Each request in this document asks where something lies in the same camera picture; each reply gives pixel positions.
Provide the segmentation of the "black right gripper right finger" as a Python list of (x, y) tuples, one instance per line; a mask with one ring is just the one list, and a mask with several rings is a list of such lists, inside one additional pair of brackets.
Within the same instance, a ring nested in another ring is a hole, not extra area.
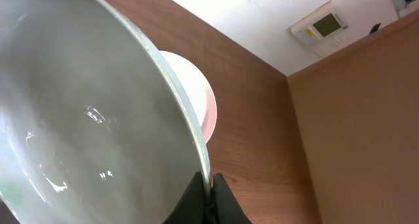
[(221, 173), (213, 177), (211, 188), (213, 214), (219, 224), (251, 224)]

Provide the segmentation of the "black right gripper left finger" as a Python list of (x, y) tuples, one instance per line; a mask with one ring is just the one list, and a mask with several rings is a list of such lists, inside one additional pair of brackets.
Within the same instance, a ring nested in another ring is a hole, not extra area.
[(179, 202), (163, 224), (202, 224), (205, 219), (206, 195), (202, 173), (192, 177)]

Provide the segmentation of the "pink white plate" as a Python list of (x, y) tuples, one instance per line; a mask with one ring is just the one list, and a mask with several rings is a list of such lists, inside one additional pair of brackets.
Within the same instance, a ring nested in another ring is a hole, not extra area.
[(204, 74), (186, 58), (161, 50), (182, 84), (200, 123), (205, 142), (209, 142), (217, 122), (217, 103), (213, 89)]

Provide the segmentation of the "white wall control panel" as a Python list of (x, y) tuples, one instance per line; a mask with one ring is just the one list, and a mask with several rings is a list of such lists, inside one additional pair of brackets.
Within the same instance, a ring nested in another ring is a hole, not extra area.
[(328, 1), (290, 27), (306, 47), (324, 58), (342, 48), (337, 36), (349, 25), (333, 1)]

